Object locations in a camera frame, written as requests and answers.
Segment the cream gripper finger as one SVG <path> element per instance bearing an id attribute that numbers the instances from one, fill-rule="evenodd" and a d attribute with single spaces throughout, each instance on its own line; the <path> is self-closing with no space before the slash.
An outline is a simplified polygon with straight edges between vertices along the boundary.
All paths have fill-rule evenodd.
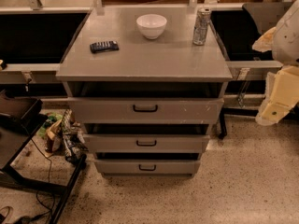
<path id="1" fill-rule="evenodd" d="M 265 98 L 256 122 L 263 126 L 279 123 L 299 103 L 299 68 L 285 66 L 266 77 Z"/>

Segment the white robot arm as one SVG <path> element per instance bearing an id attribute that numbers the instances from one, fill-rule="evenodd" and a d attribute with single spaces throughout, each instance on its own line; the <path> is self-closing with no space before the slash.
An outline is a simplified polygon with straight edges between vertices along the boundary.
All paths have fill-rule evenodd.
<path id="1" fill-rule="evenodd" d="M 256 51 L 271 50 L 282 68 L 266 77 L 265 98 L 258 109 L 256 122 L 263 126 L 279 123 L 299 103 L 299 1 L 254 42 Z"/>

